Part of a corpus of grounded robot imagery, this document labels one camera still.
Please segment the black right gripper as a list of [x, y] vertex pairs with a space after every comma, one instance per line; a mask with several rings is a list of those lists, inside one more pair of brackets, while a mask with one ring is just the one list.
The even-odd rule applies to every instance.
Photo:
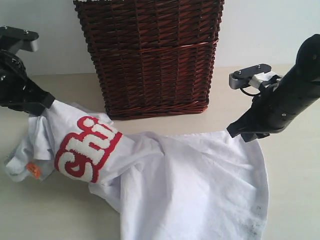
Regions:
[[250, 84], [260, 90], [248, 109], [226, 130], [248, 143], [283, 131], [303, 111], [303, 82], [290, 74], [256, 74]]

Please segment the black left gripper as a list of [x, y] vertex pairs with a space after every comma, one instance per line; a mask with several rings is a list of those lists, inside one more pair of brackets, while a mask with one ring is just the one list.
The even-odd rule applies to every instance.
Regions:
[[0, 51], [0, 105], [18, 112], [40, 116], [50, 108], [55, 97], [29, 80], [22, 60], [15, 54]]

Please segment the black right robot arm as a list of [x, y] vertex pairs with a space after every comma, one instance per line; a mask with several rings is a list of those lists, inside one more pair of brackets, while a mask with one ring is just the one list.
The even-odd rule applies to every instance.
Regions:
[[252, 97], [251, 107], [227, 127], [232, 138], [251, 142], [282, 132], [320, 97], [319, 34], [302, 43], [295, 64], [284, 76], [260, 63], [231, 73], [229, 86]]

